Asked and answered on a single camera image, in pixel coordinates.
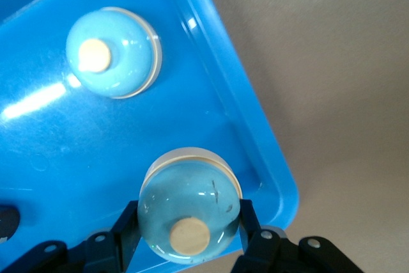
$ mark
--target blue tray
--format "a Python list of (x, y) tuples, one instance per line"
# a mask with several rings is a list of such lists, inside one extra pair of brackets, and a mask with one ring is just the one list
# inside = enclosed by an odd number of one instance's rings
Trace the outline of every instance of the blue tray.
[[(66, 36), (79, 17), (105, 6), (142, 16), (160, 37), (162, 70), (136, 97), (100, 97), (72, 82)], [(111, 227), (138, 198), (150, 164), (184, 146), (225, 159), (262, 224), (292, 221), (297, 188), (211, 0), (0, 0), (0, 7), (0, 205), (21, 213), (16, 234), (0, 244), (0, 270), (44, 240), (73, 247)], [(31, 107), (10, 113), (28, 97)], [(240, 247), (236, 237), (226, 253)], [(142, 241), (128, 272), (185, 268)]]

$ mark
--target beige surface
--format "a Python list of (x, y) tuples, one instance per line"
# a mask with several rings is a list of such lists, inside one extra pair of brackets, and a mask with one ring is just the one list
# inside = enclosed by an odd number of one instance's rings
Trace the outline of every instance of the beige surface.
[(409, 272), (409, 0), (214, 1), (300, 189), (289, 238)]

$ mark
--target metal bolt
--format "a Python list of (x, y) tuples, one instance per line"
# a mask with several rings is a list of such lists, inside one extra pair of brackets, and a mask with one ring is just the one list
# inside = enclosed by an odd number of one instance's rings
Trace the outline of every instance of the metal bolt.
[(273, 239), (273, 234), (267, 230), (263, 230), (260, 234), (264, 239)]
[(315, 248), (315, 249), (319, 249), (321, 247), (320, 241), (316, 240), (316, 239), (308, 239), (307, 241), (308, 245)]
[(95, 237), (95, 242), (101, 242), (105, 240), (105, 235), (99, 235)]
[(44, 252), (49, 253), (49, 252), (55, 251), (56, 249), (57, 249), (57, 246), (55, 244), (51, 244), (50, 246), (47, 246), (44, 249)]

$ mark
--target light blue bowl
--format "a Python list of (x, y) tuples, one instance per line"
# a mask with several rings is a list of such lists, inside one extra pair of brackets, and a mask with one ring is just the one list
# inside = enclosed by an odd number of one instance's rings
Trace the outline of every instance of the light blue bowl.
[[(90, 40), (100, 42), (105, 49), (102, 55), (88, 50), (91, 58), (84, 65), (80, 50)], [(162, 49), (156, 32), (140, 16), (121, 8), (104, 8), (82, 16), (72, 26), (66, 56), (73, 74), (87, 89), (106, 97), (128, 98), (155, 81)], [(107, 57), (107, 65), (93, 70), (92, 64), (101, 57)]]
[(226, 172), (227, 164), (218, 156), (213, 159), (216, 154), (182, 150), (179, 157), (168, 153), (167, 162), (159, 158), (148, 172), (138, 220), (142, 237), (155, 253), (172, 262), (195, 264), (216, 257), (232, 241), (241, 190), (233, 172)]

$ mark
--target table surface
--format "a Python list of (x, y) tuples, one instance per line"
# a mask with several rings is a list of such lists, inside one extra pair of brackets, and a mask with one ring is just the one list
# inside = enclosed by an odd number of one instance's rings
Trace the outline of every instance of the table surface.
[(289, 239), (407, 272), (409, 1), (214, 1), (300, 189)]

